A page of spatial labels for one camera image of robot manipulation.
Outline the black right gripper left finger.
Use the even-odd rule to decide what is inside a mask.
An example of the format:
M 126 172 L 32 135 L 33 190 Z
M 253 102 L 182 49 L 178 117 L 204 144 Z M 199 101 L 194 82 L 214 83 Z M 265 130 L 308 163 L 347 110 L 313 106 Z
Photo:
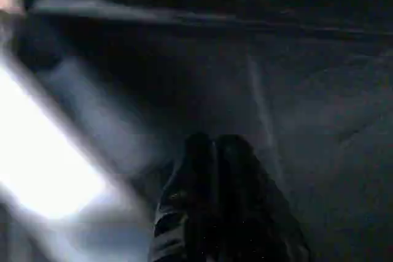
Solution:
M 207 134 L 189 136 L 157 205 L 151 261 L 207 261 L 214 254 L 216 164 Z

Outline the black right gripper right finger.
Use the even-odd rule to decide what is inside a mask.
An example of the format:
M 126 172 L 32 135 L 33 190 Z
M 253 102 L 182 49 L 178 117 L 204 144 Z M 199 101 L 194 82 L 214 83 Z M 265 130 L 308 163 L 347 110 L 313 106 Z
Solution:
M 310 261 L 311 251 L 284 195 L 238 135 L 216 140 L 229 261 Z

